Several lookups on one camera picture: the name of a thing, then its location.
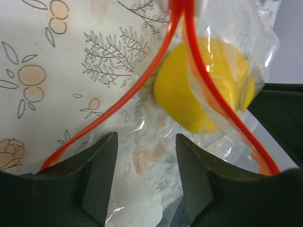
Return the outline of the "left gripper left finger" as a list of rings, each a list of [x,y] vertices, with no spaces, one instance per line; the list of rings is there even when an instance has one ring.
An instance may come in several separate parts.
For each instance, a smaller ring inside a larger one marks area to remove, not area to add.
[[[3,227],[103,227],[118,151],[110,132],[36,174],[0,174]]]

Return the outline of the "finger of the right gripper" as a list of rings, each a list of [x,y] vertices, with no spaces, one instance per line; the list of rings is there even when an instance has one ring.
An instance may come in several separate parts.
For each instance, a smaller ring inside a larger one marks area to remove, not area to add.
[[[302,168],[303,85],[266,83],[248,110]]]

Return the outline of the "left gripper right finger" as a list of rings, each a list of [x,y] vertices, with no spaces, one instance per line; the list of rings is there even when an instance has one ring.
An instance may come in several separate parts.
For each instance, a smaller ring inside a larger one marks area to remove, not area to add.
[[[303,171],[265,176],[227,163],[182,134],[176,153],[192,227],[300,227]]]

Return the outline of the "clear zip top bag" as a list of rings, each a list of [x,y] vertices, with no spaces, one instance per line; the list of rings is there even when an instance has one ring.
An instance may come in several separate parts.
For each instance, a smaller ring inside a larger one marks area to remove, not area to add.
[[[238,129],[264,86],[278,38],[257,0],[195,0],[190,14],[170,2],[119,2],[115,32],[86,30],[83,74],[103,86],[98,118],[61,145],[42,169],[98,125],[121,131],[107,227],[168,227],[183,194],[175,138],[188,135],[231,164],[240,155],[276,170]]]

